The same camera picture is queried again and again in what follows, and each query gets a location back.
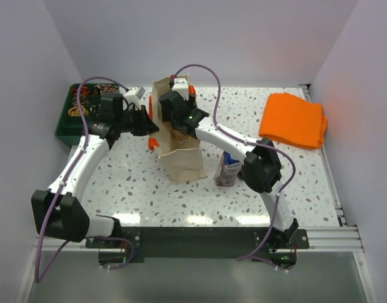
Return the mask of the beige canvas bag orange handles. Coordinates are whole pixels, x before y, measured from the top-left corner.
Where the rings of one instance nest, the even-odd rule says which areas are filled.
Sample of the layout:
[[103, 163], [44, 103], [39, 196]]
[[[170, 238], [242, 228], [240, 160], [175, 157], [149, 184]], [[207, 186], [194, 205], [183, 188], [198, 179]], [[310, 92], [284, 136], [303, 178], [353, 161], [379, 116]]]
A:
[[173, 183], [193, 181], [207, 177], [200, 141], [173, 130], [170, 122], [163, 122], [159, 97], [171, 91], [170, 76], [153, 82], [149, 98], [149, 116], [159, 127], [150, 135], [148, 147], [154, 151], [160, 164]]

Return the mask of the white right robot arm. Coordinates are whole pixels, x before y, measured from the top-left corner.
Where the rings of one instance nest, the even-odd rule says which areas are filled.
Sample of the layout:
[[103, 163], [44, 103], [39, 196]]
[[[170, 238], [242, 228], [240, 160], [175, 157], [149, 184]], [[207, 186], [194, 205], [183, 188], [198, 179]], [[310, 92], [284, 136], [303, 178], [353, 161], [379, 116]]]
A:
[[244, 182], [261, 195], [271, 217], [274, 244], [286, 248], [293, 243], [299, 225], [283, 194], [282, 164], [273, 143], [223, 128], [209, 113], [197, 108], [192, 94], [185, 100], [180, 93], [170, 91], [159, 97], [159, 103], [162, 120], [170, 122], [173, 129], [222, 149], [243, 165]]

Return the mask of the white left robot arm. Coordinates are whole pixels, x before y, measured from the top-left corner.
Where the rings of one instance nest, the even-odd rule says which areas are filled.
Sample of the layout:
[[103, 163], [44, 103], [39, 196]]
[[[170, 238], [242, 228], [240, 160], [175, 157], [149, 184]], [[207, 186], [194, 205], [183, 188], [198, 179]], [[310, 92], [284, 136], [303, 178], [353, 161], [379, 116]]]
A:
[[125, 94], [100, 96], [97, 113], [89, 118], [77, 149], [57, 179], [45, 190], [36, 190], [31, 198], [37, 233], [71, 242], [99, 237], [107, 247], [121, 243], [118, 219], [91, 217], [81, 204], [83, 193], [95, 169], [122, 133], [147, 136], [159, 128], [140, 105], [143, 88]]

